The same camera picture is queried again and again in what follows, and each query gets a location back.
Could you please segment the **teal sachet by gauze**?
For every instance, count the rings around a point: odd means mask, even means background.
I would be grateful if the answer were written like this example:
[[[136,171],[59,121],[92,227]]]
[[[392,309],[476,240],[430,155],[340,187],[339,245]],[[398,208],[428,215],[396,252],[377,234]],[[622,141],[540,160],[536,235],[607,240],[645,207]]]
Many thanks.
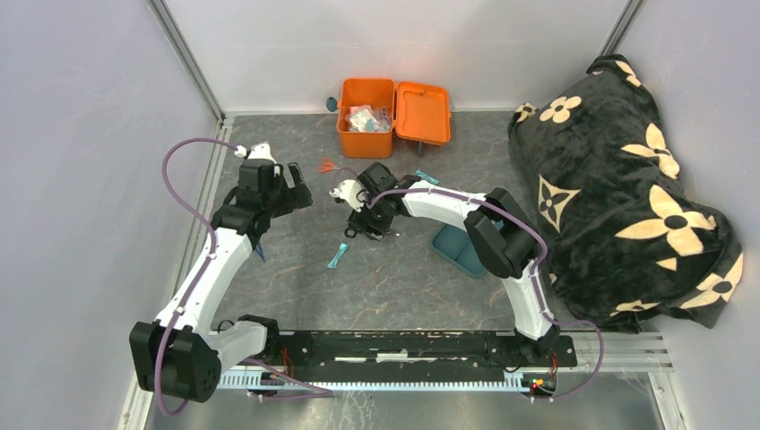
[[[349,249],[349,245],[348,244],[341,243],[339,245],[339,248],[338,248],[337,252],[333,256],[333,258],[328,262],[327,267],[329,269],[331,269],[331,270],[335,269],[337,267],[337,265],[339,264],[342,256],[345,255],[345,253],[348,251],[348,249]]]

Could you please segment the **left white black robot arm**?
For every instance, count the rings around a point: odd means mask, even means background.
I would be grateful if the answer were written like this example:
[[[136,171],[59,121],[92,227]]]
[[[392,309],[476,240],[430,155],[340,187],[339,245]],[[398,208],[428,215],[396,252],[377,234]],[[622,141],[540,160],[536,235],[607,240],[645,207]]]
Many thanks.
[[[298,163],[248,159],[241,164],[238,183],[213,213],[202,254],[179,291],[153,322],[137,322],[130,332],[141,389],[205,402],[231,367],[249,357],[265,366],[280,357],[275,320],[244,315],[215,335],[212,320],[272,219],[312,202]]]

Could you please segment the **blue plaster packet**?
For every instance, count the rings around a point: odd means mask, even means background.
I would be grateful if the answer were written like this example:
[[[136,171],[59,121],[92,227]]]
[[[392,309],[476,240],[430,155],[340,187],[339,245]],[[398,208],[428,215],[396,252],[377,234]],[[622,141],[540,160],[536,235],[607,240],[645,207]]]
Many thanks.
[[[364,133],[387,133],[391,130],[391,124],[386,117],[371,116],[362,126]]]

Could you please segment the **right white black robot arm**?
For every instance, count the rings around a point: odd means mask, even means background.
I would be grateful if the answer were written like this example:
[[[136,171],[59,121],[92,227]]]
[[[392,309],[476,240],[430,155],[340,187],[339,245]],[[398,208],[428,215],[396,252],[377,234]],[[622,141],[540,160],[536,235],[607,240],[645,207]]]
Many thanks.
[[[398,216],[432,219],[465,233],[480,264],[503,284],[520,359],[539,366],[553,355],[559,329],[540,279],[548,246],[505,189],[455,191],[417,175],[397,178],[375,162],[354,178],[336,181],[329,195],[352,209],[346,237],[378,240]]]

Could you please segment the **orange handled small scissors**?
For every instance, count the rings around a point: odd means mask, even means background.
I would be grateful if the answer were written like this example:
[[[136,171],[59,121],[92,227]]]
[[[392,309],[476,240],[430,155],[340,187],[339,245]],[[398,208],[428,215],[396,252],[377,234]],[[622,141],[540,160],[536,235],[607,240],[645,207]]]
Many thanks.
[[[336,169],[335,164],[333,161],[327,157],[321,158],[319,165],[316,168],[316,171],[318,173],[328,173],[332,172]]]

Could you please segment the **blue tweezers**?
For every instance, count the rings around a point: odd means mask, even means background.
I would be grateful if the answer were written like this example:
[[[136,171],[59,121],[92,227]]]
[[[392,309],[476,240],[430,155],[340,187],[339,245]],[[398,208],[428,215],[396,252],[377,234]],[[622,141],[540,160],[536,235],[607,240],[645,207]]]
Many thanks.
[[[262,248],[262,245],[260,243],[257,243],[255,245],[254,251],[255,251],[255,253],[259,256],[259,258],[263,262],[266,262],[266,259],[265,259],[264,253],[263,253],[263,248]]]

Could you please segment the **teal knob behind box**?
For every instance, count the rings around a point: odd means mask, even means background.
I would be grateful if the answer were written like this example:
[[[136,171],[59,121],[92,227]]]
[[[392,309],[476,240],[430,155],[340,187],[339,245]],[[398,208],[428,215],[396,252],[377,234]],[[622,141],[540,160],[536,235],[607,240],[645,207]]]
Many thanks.
[[[328,97],[325,101],[325,107],[331,113],[337,112],[339,109],[339,101],[335,97]]]

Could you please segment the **teal plastic tray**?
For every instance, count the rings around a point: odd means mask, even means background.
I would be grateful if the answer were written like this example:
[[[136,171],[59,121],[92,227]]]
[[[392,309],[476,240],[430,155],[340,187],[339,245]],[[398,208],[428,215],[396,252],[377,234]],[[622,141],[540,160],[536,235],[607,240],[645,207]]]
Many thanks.
[[[465,230],[444,224],[430,245],[434,253],[471,278],[478,279],[490,273],[481,263]]]

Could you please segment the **orange medicine kit box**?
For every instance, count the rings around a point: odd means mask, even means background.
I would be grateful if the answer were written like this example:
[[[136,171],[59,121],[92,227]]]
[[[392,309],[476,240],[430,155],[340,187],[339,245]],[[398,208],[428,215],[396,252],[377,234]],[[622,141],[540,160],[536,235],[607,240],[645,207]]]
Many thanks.
[[[396,137],[416,142],[418,152],[426,145],[443,146],[451,139],[449,94],[443,87],[389,78],[349,78],[343,81],[337,99],[336,129],[342,155],[352,159],[386,159],[393,153]],[[349,130],[350,107],[369,106],[375,117],[386,117],[387,133]]]

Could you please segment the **black mounting base rail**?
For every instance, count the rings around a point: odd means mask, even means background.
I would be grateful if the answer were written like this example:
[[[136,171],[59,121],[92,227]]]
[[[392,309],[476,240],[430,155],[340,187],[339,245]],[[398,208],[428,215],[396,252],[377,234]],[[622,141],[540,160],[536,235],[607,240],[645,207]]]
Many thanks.
[[[257,357],[309,383],[485,383],[578,364],[567,335],[534,346],[510,331],[282,331]]]

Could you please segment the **black floral blanket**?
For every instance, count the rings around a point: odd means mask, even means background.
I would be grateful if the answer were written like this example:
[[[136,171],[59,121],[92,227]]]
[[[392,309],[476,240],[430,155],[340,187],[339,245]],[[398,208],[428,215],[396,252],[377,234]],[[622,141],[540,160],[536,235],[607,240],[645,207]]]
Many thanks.
[[[519,106],[510,154],[548,244],[543,267],[577,319],[638,332],[659,315],[717,323],[743,271],[729,219],[690,200],[653,95],[600,56],[545,107]]]

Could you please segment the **teal sachet near gloves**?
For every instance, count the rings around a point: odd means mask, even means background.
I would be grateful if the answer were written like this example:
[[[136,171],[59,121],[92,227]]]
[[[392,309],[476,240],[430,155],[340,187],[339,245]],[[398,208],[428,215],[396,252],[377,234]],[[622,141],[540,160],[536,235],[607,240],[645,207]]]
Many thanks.
[[[425,182],[427,182],[427,183],[429,183],[431,185],[439,185],[440,184],[440,181],[438,179],[432,177],[431,175],[423,172],[420,169],[417,169],[415,171],[414,175],[417,176],[420,180],[425,181]]]

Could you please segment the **black handled scissors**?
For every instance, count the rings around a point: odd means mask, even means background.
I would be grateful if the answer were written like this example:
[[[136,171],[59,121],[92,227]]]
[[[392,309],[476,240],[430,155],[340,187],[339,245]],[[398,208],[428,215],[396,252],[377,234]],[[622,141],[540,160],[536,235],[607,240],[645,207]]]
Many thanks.
[[[400,235],[397,231],[393,229],[389,229],[385,231],[384,233],[380,233],[374,230],[368,231],[368,230],[363,230],[359,228],[351,228],[351,227],[347,227],[344,230],[343,234],[345,237],[349,239],[353,239],[356,237],[364,237],[368,240],[373,240],[373,241],[382,241],[386,237],[398,237]]]

